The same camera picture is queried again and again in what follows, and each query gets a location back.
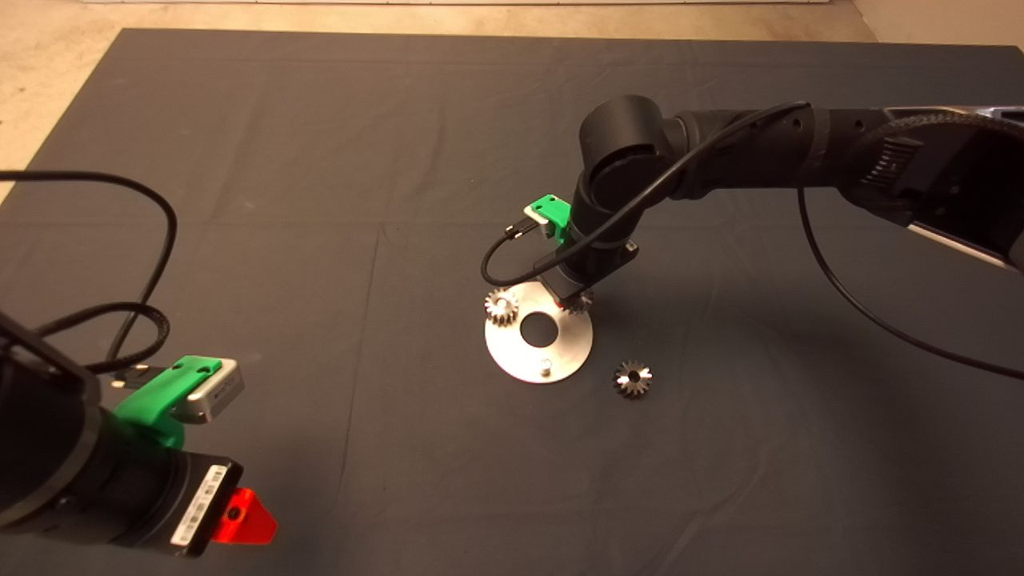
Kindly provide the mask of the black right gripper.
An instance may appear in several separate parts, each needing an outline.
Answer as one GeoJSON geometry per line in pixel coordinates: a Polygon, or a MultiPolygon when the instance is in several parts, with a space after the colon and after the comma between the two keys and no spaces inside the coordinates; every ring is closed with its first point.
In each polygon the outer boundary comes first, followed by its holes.
{"type": "Polygon", "coordinates": [[[554,306],[568,311],[567,303],[591,302],[592,288],[629,265],[638,254],[639,246],[633,240],[618,244],[595,243],[537,278],[552,295],[554,306]]]}

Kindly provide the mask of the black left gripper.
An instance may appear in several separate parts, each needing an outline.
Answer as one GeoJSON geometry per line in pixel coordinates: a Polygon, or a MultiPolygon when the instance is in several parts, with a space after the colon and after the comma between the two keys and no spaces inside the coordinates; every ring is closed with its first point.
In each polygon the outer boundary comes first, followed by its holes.
{"type": "Polygon", "coordinates": [[[160,449],[102,457],[72,485],[72,541],[198,558],[211,541],[267,546],[278,520],[230,457],[160,449]]]}

